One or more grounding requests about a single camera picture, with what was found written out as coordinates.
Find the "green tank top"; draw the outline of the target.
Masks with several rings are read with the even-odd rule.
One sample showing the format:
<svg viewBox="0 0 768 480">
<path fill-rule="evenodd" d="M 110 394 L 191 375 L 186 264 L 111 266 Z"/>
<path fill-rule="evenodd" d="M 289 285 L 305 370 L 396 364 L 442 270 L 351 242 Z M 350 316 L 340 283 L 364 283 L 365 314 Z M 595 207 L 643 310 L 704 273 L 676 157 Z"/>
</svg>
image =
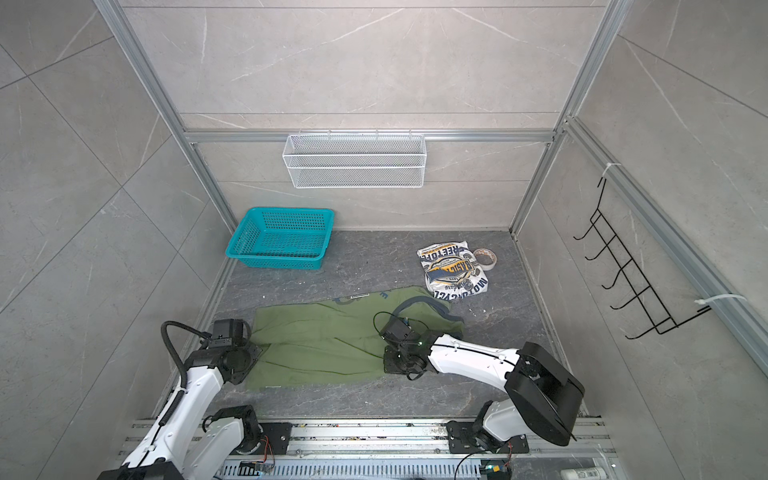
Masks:
<svg viewBox="0 0 768 480">
<path fill-rule="evenodd" d="M 464 330 L 450 304 L 423 287 L 259 308 L 251 341 L 262 354 L 246 379 L 249 391 L 275 387 L 348 384 L 385 375 L 385 341 L 378 330 L 392 313 L 419 333 Z"/>
</svg>

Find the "white tank top navy trim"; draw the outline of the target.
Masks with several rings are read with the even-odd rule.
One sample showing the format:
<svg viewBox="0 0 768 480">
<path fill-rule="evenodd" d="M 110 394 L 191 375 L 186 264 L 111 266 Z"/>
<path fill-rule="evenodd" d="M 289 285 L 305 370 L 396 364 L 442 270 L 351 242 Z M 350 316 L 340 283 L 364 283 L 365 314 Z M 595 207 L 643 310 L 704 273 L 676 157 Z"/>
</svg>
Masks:
<svg viewBox="0 0 768 480">
<path fill-rule="evenodd" d="M 417 251 L 427 290 L 438 300 L 454 301 L 488 290 L 489 281 L 465 241 L 437 243 Z"/>
</svg>

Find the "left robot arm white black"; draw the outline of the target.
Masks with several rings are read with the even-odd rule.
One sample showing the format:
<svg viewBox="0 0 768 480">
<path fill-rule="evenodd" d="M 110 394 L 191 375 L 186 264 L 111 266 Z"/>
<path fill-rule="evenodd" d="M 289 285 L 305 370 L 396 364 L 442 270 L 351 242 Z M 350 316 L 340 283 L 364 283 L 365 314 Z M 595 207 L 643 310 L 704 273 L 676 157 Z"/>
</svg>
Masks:
<svg viewBox="0 0 768 480">
<path fill-rule="evenodd" d="M 178 321 L 161 325 L 161 339 L 179 372 L 149 432 L 116 469 L 101 479 L 212 479 L 230 454 L 266 445 L 250 405 L 206 411 L 222 387 L 242 383 L 261 356 L 248 322 L 216 320 L 211 332 Z"/>
</svg>

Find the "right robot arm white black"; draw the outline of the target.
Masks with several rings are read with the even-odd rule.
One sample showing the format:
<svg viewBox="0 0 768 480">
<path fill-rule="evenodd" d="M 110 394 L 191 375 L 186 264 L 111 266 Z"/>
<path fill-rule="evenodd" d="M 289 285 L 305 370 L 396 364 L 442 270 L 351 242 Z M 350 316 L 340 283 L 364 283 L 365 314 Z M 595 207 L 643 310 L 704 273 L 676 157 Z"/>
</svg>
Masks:
<svg viewBox="0 0 768 480">
<path fill-rule="evenodd" d="M 503 401 L 485 403 L 468 432 L 459 436 L 469 448 L 497 452 L 530 434 L 560 447 L 575 439 L 585 387 L 541 345 L 491 348 L 430 329 L 419 333 L 394 316 L 377 332 L 386 343 L 387 373 L 410 380 L 428 371 L 459 375 L 507 394 Z"/>
</svg>

